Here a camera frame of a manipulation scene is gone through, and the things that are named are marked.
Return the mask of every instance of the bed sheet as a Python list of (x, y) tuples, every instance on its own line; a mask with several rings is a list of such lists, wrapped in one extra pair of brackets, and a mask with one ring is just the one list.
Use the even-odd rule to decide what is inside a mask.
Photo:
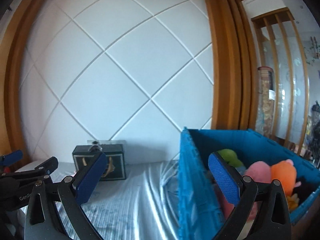
[[(100, 181), (81, 207), (104, 239), (178, 239), (177, 169), (177, 161), (127, 165), (126, 180)], [(51, 177), (58, 182), (74, 173), (73, 163), (59, 163)], [(61, 203), (56, 204), (69, 236), (79, 239)], [(21, 210), (25, 214), (27, 207)]]

